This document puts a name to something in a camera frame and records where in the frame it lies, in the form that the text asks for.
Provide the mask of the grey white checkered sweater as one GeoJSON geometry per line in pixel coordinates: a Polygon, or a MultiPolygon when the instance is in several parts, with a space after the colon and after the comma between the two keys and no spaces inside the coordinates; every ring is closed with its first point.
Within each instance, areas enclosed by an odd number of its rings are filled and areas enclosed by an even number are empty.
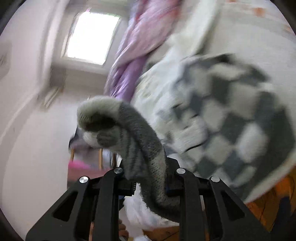
{"type": "Polygon", "coordinates": [[[87,144],[118,153],[125,176],[154,213],[176,220],[165,193],[167,157],[194,175],[219,176],[241,199],[295,151],[295,134],[268,77],[233,54],[160,61],[140,77],[133,100],[83,102],[87,144]]]}

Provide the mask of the window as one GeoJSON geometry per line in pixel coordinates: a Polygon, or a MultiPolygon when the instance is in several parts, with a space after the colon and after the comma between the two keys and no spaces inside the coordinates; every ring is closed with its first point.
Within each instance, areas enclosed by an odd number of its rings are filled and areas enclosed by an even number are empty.
{"type": "Polygon", "coordinates": [[[121,17],[90,9],[79,13],[71,26],[64,56],[103,65],[111,48],[121,17]]]}

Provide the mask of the white patterned bed sheet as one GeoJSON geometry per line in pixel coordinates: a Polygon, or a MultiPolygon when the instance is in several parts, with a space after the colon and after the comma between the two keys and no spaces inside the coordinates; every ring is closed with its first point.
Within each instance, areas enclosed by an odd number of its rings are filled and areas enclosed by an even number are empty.
{"type": "MultiPolygon", "coordinates": [[[[200,1],[161,61],[223,54],[268,75],[295,134],[295,33],[280,10],[270,1],[200,1]]],[[[243,201],[264,195],[294,166],[295,151],[243,201]]]]}

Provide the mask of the purple pink duvet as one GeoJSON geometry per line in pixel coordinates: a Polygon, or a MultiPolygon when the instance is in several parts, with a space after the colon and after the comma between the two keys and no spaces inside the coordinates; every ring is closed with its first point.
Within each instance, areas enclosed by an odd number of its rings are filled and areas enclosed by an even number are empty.
{"type": "Polygon", "coordinates": [[[130,102],[149,56],[175,28],[181,1],[133,1],[128,27],[109,70],[104,95],[130,102]]]}

